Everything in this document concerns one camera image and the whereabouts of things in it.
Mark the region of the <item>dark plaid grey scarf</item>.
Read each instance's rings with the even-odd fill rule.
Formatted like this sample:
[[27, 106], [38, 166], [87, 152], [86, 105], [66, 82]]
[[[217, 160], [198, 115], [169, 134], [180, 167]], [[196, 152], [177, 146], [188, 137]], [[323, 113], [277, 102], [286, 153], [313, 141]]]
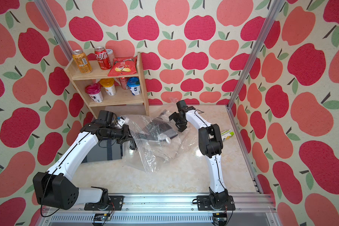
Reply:
[[89, 151], [82, 163], [120, 160], [122, 157], [122, 145], [115, 140], [103, 140]]

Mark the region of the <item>clear plastic vacuum bag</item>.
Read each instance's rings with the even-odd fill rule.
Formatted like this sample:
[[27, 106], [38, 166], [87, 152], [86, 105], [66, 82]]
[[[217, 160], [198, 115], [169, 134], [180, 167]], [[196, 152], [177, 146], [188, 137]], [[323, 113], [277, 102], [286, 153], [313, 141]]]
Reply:
[[198, 136], [194, 126], [180, 132], [171, 114], [178, 111], [178, 98], [161, 105], [152, 116], [124, 115], [124, 124], [129, 126], [133, 140], [123, 144], [123, 159], [126, 165], [147, 174], [157, 172], [165, 164], [189, 151], [198, 149]]

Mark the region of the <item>black white checked scarf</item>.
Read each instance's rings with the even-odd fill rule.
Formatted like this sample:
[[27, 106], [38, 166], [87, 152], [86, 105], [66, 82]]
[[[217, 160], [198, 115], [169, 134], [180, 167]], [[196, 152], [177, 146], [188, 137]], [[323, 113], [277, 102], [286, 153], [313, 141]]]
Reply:
[[165, 110], [156, 118], [153, 118], [142, 129], [140, 133], [136, 133], [139, 139], [152, 141], [166, 141], [169, 137], [171, 140], [178, 136], [178, 133], [173, 129], [169, 122], [170, 112]]

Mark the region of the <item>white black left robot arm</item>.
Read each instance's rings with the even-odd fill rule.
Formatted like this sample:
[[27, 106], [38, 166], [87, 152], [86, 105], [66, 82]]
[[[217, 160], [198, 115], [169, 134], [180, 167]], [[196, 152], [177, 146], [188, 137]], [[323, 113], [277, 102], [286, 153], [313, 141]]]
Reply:
[[33, 178], [36, 199], [41, 206], [56, 210], [68, 210], [77, 204], [94, 204], [113, 211], [108, 190], [101, 187], [78, 188], [71, 180], [90, 150], [103, 139], [118, 144], [133, 139], [129, 126], [116, 127], [113, 113], [101, 110], [99, 117], [83, 126], [77, 138], [65, 154], [46, 172], [38, 172]]

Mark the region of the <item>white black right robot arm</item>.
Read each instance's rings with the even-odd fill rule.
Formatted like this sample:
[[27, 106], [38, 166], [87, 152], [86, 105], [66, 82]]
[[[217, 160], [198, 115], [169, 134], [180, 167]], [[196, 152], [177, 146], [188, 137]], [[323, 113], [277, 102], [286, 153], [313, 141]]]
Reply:
[[184, 100], [176, 103], [177, 112], [170, 115], [179, 132], [187, 128], [191, 123], [198, 131], [199, 149], [206, 157], [210, 175], [209, 200], [211, 206], [220, 210], [229, 201], [228, 190], [225, 186], [221, 167], [221, 153], [223, 141], [217, 124], [211, 124], [202, 118], [199, 110], [193, 106], [187, 106]]

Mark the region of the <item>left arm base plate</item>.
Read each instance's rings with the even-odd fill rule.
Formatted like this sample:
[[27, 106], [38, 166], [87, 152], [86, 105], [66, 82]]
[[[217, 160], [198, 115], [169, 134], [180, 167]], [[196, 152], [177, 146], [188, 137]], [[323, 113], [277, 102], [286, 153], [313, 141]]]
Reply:
[[106, 195], [103, 200], [97, 203], [86, 203], [84, 209], [86, 211], [121, 211], [124, 196]]

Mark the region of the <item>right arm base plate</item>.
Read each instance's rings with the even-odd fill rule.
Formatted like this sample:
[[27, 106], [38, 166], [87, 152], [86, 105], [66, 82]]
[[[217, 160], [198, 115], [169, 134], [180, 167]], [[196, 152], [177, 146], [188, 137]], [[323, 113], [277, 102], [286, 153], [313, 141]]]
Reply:
[[216, 200], [211, 198], [210, 195], [198, 195], [192, 200], [192, 204], [197, 206], [199, 211], [234, 211], [235, 204], [232, 196], [227, 195], [225, 197]]

